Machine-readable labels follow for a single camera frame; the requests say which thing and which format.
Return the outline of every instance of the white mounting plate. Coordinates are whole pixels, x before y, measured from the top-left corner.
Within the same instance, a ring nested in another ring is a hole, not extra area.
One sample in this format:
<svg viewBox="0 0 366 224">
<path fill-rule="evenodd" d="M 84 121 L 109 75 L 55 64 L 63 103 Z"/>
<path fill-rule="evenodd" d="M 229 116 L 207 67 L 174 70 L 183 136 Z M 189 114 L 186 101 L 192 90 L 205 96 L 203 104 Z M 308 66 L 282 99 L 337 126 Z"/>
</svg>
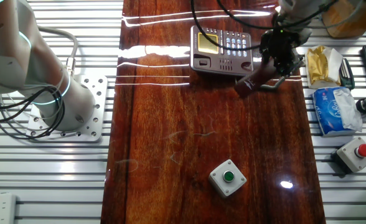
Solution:
<svg viewBox="0 0 366 224">
<path fill-rule="evenodd" d="M 95 97 L 95 105 L 100 105 L 100 107 L 95 108 L 88 122 L 76 131 L 54 131 L 50 136 L 45 136 L 32 142 L 97 142 L 101 139 L 108 86 L 107 78 L 104 75 L 97 75 L 96 77 L 77 75 L 77 77 L 77 82 L 85 85 L 91 91 Z M 35 117 L 40 118 L 40 111 L 34 105 L 32 105 L 31 115 L 28 121 L 29 129 L 46 129 L 49 127 L 42 119 L 39 119 L 37 122 L 34 121 Z M 31 131 L 27 130 L 27 135 L 31 135 Z"/>
</svg>

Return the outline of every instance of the glossy wood surface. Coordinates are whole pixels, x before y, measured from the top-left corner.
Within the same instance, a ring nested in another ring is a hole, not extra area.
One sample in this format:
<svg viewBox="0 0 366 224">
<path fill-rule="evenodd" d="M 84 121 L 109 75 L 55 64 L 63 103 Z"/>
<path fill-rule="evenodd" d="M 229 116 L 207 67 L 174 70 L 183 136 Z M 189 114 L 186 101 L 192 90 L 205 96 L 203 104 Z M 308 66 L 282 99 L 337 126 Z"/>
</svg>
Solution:
<svg viewBox="0 0 366 224">
<path fill-rule="evenodd" d="M 226 2 L 261 12 L 271 12 L 263 7 L 271 4 Z M 219 8 L 197 1 L 196 10 Z M 276 93 L 239 98 L 234 78 L 198 75 L 188 66 L 194 22 L 181 13 L 190 12 L 189 1 L 125 0 L 123 12 L 101 222 L 325 223 L 300 77 Z M 165 14 L 173 15 L 154 17 Z M 208 17 L 200 20 L 204 27 L 260 40 L 263 30 L 221 15 L 198 16 Z M 271 16 L 246 20 L 267 26 Z M 208 176 L 227 159 L 247 183 L 222 199 Z"/>
</svg>

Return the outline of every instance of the green button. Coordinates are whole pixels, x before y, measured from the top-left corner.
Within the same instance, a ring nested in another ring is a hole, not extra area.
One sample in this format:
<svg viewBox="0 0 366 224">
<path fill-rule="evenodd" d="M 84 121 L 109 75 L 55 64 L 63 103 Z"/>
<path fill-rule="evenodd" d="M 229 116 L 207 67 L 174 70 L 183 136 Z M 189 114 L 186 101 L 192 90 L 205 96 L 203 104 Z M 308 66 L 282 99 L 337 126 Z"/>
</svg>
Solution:
<svg viewBox="0 0 366 224">
<path fill-rule="evenodd" d="M 234 173 L 230 170 L 226 171 L 224 174 L 223 174 L 223 180 L 230 183 L 231 181 L 234 180 Z"/>
</svg>

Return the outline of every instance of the black cable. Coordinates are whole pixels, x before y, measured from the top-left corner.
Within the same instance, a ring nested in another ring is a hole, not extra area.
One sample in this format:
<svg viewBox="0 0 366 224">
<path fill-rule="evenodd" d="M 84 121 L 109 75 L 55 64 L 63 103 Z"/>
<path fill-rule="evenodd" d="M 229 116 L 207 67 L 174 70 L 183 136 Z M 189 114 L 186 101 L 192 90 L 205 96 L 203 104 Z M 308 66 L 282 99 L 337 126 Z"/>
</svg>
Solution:
<svg viewBox="0 0 366 224">
<path fill-rule="evenodd" d="M 194 19 L 194 22 L 195 22 L 195 25 L 197 26 L 198 30 L 200 30 L 201 34 L 204 35 L 204 37 L 209 41 L 211 42 L 212 44 L 220 47 L 220 48 L 223 48 L 225 50 L 253 50 L 253 49 L 257 49 L 260 47 L 260 45 L 256 45 L 256 46 L 252 46 L 252 47 L 247 47 L 247 48 L 244 48 L 244 49 L 236 49 L 236 48 L 231 48 L 231 47 L 225 47 L 223 45 L 220 45 L 218 43 L 216 43 L 214 40 L 212 40 L 206 33 L 205 31 L 202 29 L 200 23 L 198 22 L 198 19 L 197 19 L 197 15 L 195 14 L 195 7 L 194 7 L 194 0 L 190 0 L 190 5 L 191 5 L 191 13 L 193 15 L 193 19 Z"/>
<path fill-rule="evenodd" d="M 28 102 L 28 103 L 26 103 L 26 104 L 21 108 L 21 110 L 19 110 L 15 115 L 10 116 L 10 117 L 5 118 L 5 119 L 0 119 L 0 123 L 2 123 L 2 122 L 8 122 L 8 121 L 10 121 L 10 120 L 12 120 L 12 119 L 16 118 L 16 117 L 17 117 L 17 116 L 19 116 L 22 112 L 24 112 L 24 110 L 25 110 L 29 105 L 30 105 L 30 103 Z"/>
<path fill-rule="evenodd" d="M 13 108 L 13 107 L 17 107 L 17 106 L 20 106 L 20 105 L 23 105 L 24 103 L 27 103 L 28 101 L 34 101 L 41 93 L 43 93 L 44 91 L 46 91 L 46 88 L 43 88 L 41 90 L 39 90 L 38 92 L 36 92 L 34 95 L 26 98 L 25 100 L 19 102 L 19 103 L 16 103 L 16 104 L 13 104 L 13 105 L 8 105 L 8 106 L 0 106 L 0 110 L 4 110 L 4 109 L 9 109 L 9 108 Z"/>
<path fill-rule="evenodd" d="M 53 95 L 55 101 L 57 101 L 58 98 L 61 98 L 61 93 L 56 89 L 56 95 L 54 93 L 51 92 L 51 94 Z M 42 134 L 38 135 L 38 136 L 29 136 L 29 135 L 26 135 L 25 133 L 22 133 L 21 131 L 19 131 L 17 128 L 15 128 L 10 122 L 7 121 L 7 124 L 13 129 L 15 130 L 17 133 L 19 133 L 20 135 L 23 135 L 25 137 L 19 137 L 19 136 L 16 136 L 16 135 L 13 135 L 13 134 L 10 134 L 9 132 L 7 132 L 4 127 L 0 124 L 0 128 L 2 129 L 2 131 L 7 134 L 8 136 L 14 138 L 14 139 L 20 139 L 20 140 L 33 140 L 33 139 L 38 139 L 38 138 L 42 138 L 44 136 L 48 136 L 50 135 L 51 132 L 53 132 L 58 126 L 59 124 L 61 123 L 61 121 L 63 120 L 63 117 L 64 117 L 64 114 L 65 114 L 65 105 L 64 105 L 64 102 L 60 100 L 60 103 L 57 104 L 57 108 L 56 110 L 59 110 L 59 107 L 62 106 L 62 110 L 59 111 L 59 113 L 57 114 L 54 122 L 52 123 L 52 125 L 50 125 L 46 131 L 44 131 Z M 3 110 L 1 110 L 1 114 L 2 116 L 5 118 L 6 115 L 4 114 Z"/>
<path fill-rule="evenodd" d="M 256 26 L 256 25 L 253 25 L 253 24 L 249 24 L 247 22 L 244 22 L 242 21 L 241 19 L 235 17 L 233 14 L 231 14 L 227 9 L 226 7 L 220 2 L 220 0 L 216 0 L 218 2 L 218 5 L 220 6 L 221 9 L 223 9 L 223 11 L 228 15 L 230 16 L 233 20 L 247 26 L 247 27 L 251 27 L 251 28 L 256 28 L 256 29 L 266 29 L 266 30 L 269 30 L 269 29 L 284 29 L 284 28 L 290 28 L 290 27 L 294 27 L 294 26 L 297 26 L 297 25 L 300 25 L 304 22 L 307 22 L 309 20 L 311 20 L 313 17 L 316 17 L 317 15 L 319 15 L 320 13 L 324 12 L 324 11 L 327 11 L 333 4 L 337 3 L 338 0 L 333 0 L 332 2 L 330 2 L 329 4 L 322 4 L 321 6 L 319 6 L 319 10 L 316 11 L 315 13 L 311 14 L 310 16 L 304 18 L 304 19 L 301 19 L 300 21 L 297 21 L 297 22 L 293 22 L 291 24 L 287 24 L 287 25 L 283 25 L 283 26 L 276 26 L 276 27 L 264 27 L 264 26 Z"/>
</svg>

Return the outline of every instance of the white robotic arm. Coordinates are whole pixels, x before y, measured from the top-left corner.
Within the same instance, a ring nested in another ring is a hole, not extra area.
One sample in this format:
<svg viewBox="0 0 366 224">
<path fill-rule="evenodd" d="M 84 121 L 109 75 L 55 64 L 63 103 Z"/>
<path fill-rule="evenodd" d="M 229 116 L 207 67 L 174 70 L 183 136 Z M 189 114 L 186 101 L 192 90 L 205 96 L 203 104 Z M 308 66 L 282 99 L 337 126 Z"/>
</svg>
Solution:
<svg viewBox="0 0 366 224">
<path fill-rule="evenodd" d="M 68 74 L 46 44 L 29 4 L 26 0 L 0 0 L 0 93 L 17 90 L 28 98 L 47 85 L 56 86 L 65 103 L 58 130 L 71 131 L 89 120 L 95 108 L 91 91 Z M 41 94 L 34 103 L 43 117 L 56 113 L 50 93 Z M 48 125 L 53 121 L 45 120 Z"/>
</svg>

